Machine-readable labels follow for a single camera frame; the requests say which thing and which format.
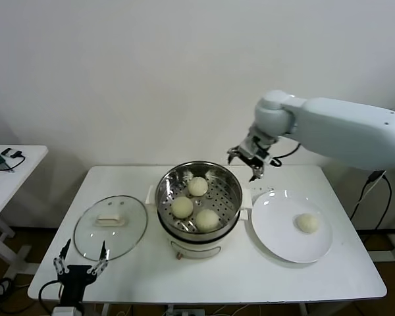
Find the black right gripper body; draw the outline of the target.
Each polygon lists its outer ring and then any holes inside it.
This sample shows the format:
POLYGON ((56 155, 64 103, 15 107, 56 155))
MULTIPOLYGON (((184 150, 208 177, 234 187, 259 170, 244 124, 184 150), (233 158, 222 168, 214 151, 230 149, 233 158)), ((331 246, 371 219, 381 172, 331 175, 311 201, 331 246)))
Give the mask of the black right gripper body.
POLYGON ((265 149, 253 140, 243 140, 240 143, 240 154, 248 160, 265 160, 265 149))

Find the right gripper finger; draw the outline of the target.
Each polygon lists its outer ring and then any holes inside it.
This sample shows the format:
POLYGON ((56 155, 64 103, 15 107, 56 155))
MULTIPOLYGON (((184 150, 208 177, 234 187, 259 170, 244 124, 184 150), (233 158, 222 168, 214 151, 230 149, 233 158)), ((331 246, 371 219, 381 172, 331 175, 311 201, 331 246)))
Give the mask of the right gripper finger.
POLYGON ((249 182, 253 182, 258 179, 262 179, 265 173, 265 163, 263 161, 251 162, 249 167, 252 171, 252 176, 249 182))
POLYGON ((231 162, 235 159, 241 160, 241 162, 247 164, 248 158, 241 152, 240 147, 232 147, 227 151, 227 163, 231 164, 231 162))

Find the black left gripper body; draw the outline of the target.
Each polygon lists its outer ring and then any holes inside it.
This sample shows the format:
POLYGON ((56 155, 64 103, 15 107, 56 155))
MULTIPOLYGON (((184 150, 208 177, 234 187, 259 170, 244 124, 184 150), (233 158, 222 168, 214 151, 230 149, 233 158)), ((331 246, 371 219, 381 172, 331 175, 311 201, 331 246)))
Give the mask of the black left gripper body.
POLYGON ((88 272, 91 265, 69 265, 68 272, 58 274, 57 280, 63 285, 60 306, 80 306, 86 287, 96 281, 96 275, 88 272))

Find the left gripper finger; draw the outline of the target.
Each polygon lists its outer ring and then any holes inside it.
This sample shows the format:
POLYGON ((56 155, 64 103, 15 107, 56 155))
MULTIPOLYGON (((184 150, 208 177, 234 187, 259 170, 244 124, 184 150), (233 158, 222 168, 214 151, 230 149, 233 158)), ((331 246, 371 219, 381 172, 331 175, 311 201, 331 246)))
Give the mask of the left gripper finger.
POLYGON ((105 268, 108 266, 108 250, 105 245, 105 241, 102 243, 101 251, 99 254, 98 262, 87 270, 88 274, 101 274, 105 268))
POLYGON ((68 273, 68 267, 66 266, 65 259, 70 247, 71 239, 61 249, 59 255, 53 259, 53 265, 57 274, 68 273))

